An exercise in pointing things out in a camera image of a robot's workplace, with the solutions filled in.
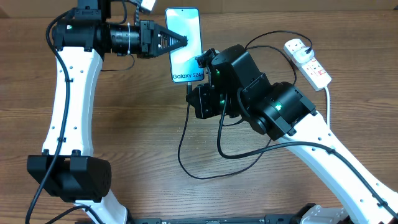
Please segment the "Samsung Galaxy smartphone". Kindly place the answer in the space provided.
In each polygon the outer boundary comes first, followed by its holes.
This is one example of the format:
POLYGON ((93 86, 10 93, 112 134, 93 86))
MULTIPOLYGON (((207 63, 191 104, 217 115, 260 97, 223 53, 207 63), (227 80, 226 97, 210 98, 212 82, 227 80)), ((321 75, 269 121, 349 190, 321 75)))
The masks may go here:
POLYGON ((200 13, 195 7, 170 7, 165 10, 167 28, 187 38, 187 45, 171 51, 170 71, 174 83, 204 79, 196 57, 202 54, 200 13))

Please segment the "white charger adapter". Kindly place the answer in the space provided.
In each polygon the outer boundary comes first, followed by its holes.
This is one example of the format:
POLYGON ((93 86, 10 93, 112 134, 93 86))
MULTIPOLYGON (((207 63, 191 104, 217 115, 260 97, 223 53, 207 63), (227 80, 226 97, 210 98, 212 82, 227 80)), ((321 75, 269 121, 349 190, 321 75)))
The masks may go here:
POLYGON ((310 61, 315 53, 313 50, 310 50, 308 52, 309 48, 302 48, 298 51, 296 51, 295 53, 293 53, 293 58, 294 58, 294 62, 295 64, 300 67, 304 64, 306 64, 308 61, 310 61))

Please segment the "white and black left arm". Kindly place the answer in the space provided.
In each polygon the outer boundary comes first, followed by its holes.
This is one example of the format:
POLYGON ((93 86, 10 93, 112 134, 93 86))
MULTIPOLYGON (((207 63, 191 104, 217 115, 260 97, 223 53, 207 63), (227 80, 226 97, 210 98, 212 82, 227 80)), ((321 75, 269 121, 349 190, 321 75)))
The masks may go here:
POLYGON ((57 84, 52 119, 39 155, 27 160, 39 191, 84 210, 92 223, 132 223, 111 186, 111 165, 94 155, 92 116, 106 53, 155 58, 186 46, 187 38, 154 21, 111 22, 111 1, 79 0, 47 27, 57 84))

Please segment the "white power strip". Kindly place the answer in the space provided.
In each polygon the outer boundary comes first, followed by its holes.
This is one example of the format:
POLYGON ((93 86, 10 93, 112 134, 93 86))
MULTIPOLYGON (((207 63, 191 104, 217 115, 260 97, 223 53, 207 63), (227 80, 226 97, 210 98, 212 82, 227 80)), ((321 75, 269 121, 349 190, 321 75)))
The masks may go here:
MULTIPOLYGON (((295 62, 293 58, 293 53, 302 48, 306 49, 310 47, 307 47, 300 39, 292 39, 284 44, 284 51, 294 64, 295 62)), ((331 76, 329 76, 329 74, 322 67, 322 65, 315 58, 315 56, 306 64, 300 67, 296 65, 296 67, 300 70, 300 72, 304 75, 309 84, 311 84, 311 86, 316 91, 324 89, 331 82, 331 76)))

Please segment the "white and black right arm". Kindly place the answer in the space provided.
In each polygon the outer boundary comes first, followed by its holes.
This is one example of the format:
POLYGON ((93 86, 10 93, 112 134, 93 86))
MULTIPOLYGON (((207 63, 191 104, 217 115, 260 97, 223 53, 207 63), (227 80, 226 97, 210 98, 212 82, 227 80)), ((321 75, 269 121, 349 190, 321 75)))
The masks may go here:
POLYGON ((335 223, 397 222, 397 193, 352 155, 295 85, 270 83, 241 45, 209 49, 195 61, 208 72, 208 82, 187 95, 197 118, 239 116, 294 153, 342 204, 341 215, 330 216, 335 223))

